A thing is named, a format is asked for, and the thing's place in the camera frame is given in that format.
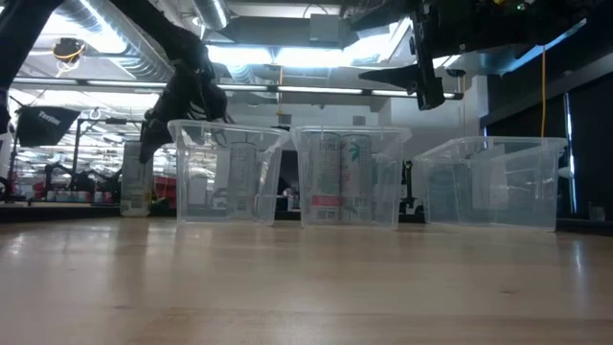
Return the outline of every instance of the black cable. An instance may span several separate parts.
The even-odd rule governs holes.
[[[310,9],[310,7],[311,7],[311,6],[313,6],[313,5],[317,6],[317,7],[318,7],[318,8],[320,8],[320,9],[322,9],[322,11],[323,11],[323,12],[325,12],[326,14],[329,14],[329,13],[328,13],[328,10],[326,10],[326,9],[325,9],[323,6],[321,6],[321,5],[319,5],[319,4],[310,3],[310,4],[308,4],[308,5],[306,6],[305,12],[303,12],[303,18],[306,18],[306,17],[307,17],[307,11],[308,11],[308,9]]]

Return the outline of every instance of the red label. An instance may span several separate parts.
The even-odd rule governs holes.
[[[310,204],[313,206],[338,207],[341,205],[341,198],[339,196],[314,195],[310,198]]]

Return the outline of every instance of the transparent plastic container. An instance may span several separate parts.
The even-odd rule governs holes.
[[[177,148],[177,218],[180,222],[275,220],[284,130],[169,122]]]
[[[298,126],[304,227],[396,229],[408,128]]]
[[[431,223],[556,228],[561,138],[469,137],[417,156]]]

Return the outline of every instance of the desk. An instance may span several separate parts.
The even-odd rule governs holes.
[[[2,344],[613,339],[613,239],[420,224],[0,225]]]

